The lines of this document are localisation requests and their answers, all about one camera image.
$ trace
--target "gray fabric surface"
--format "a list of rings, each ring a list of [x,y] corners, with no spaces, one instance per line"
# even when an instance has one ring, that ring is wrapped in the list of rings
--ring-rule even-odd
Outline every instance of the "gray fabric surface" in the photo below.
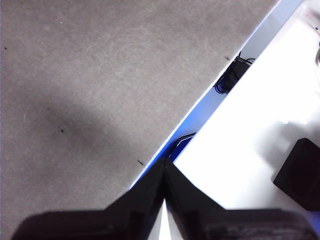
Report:
[[[1,239],[122,195],[276,2],[2,0]]]

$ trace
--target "black object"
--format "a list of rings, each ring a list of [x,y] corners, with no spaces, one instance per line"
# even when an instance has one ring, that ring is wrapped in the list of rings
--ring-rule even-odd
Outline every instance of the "black object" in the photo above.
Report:
[[[196,133],[194,132],[194,133],[182,136],[175,142],[168,156],[172,162],[176,160],[178,155],[187,146],[187,144],[191,141],[191,139],[194,137],[195,134]]]
[[[230,66],[226,69],[226,71],[214,85],[215,90],[219,94],[226,94],[230,92],[231,89],[239,81],[239,79],[248,70],[248,68],[252,64],[251,61],[255,60],[255,58],[241,58],[240,54],[235,58],[235,60],[230,64]]]
[[[13,240],[145,240],[164,198],[186,240],[318,239],[296,213],[223,209],[170,160],[160,159],[105,210],[31,216],[20,225]]]
[[[299,139],[273,183],[309,211],[320,211],[320,148]]]

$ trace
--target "white surface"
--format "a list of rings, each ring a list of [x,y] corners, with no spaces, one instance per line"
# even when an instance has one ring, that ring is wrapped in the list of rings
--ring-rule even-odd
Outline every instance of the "white surface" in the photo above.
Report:
[[[171,240],[166,200],[163,200],[159,240]]]
[[[175,161],[226,209],[282,208],[308,217],[278,189],[278,173],[295,142],[320,146],[319,1],[306,1]]]
[[[243,58],[257,58],[302,0],[280,0],[241,51]]]

